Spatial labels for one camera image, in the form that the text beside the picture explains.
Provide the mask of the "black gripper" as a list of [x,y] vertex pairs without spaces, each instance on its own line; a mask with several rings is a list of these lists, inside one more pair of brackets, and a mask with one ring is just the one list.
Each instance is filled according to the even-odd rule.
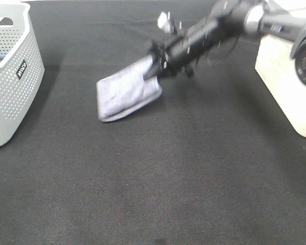
[[221,20],[221,16],[210,15],[184,31],[176,27],[169,12],[162,11],[157,26],[164,33],[171,34],[172,38],[166,42],[152,41],[149,52],[153,63],[143,79],[146,81],[153,77],[175,76],[182,68],[191,75],[189,64],[198,61],[202,54],[222,39]]

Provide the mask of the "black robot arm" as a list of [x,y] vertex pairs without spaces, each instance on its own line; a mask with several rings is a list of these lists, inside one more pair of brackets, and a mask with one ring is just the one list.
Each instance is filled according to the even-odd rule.
[[217,1],[208,16],[187,30],[176,28],[170,17],[161,29],[174,37],[167,42],[152,42],[152,65],[143,76],[145,80],[176,76],[181,70],[192,76],[191,62],[198,62],[221,42],[241,35],[272,35],[293,42],[290,58],[306,86],[306,18],[295,17],[286,10],[271,10],[266,1]]

